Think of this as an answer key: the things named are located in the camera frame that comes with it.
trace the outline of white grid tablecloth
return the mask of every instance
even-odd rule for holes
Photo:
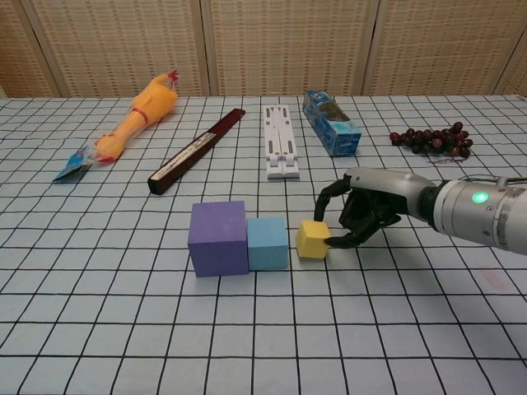
[[[289,105],[301,180],[268,182],[260,109]],[[338,97],[363,131],[328,157],[301,97],[181,98],[114,164],[51,180],[130,100],[0,101],[0,393],[527,393],[527,258],[404,217],[358,249],[299,259],[315,197],[352,166],[527,176],[527,101],[515,96]],[[232,108],[247,111],[163,196],[147,178]],[[462,121],[462,162],[391,146],[390,131]],[[197,279],[195,202],[285,216],[290,268]],[[343,234],[343,198],[326,213]]]

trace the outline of woven panel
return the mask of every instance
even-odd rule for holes
[[[527,13],[525,0],[382,1],[373,95],[492,93]]]
[[[31,45],[14,0],[0,0],[0,85],[10,97],[51,96],[43,63]]]
[[[363,45],[367,50],[370,43],[368,12],[376,2],[210,3],[221,95],[297,95],[309,88],[360,92],[356,75]]]
[[[527,32],[524,34],[523,40],[527,41]],[[527,97],[527,44],[523,47],[521,55],[513,65],[513,72],[507,79],[503,93],[515,93]]]
[[[33,3],[70,94],[105,97],[136,95],[152,77],[173,67],[180,71],[180,94],[207,93],[192,1]]]

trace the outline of robotic arm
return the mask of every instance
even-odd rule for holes
[[[350,233],[326,239],[330,247],[357,247],[406,214],[445,235],[527,254],[527,193],[523,188],[461,180],[436,186],[413,173],[357,167],[322,190],[315,221],[324,219],[331,198],[347,192],[338,221]]]

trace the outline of rubber chicken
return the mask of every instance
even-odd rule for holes
[[[178,99],[174,89],[177,80],[177,70],[152,79],[147,87],[135,96],[132,108],[119,126],[111,134],[105,134],[96,141],[94,159],[104,163],[117,160],[132,138],[167,115]],[[170,88],[165,85],[167,81],[170,81]]]

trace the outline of foam block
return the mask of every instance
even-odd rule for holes
[[[328,245],[324,239],[331,237],[325,222],[302,221],[296,233],[296,251],[302,258],[324,259]]]
[[[196,277],[249,273],[244,202],[192,205],[189,251]]]
[[[287,268],[289,241],[286,220],[280,217],[247,220],[249,270]]]

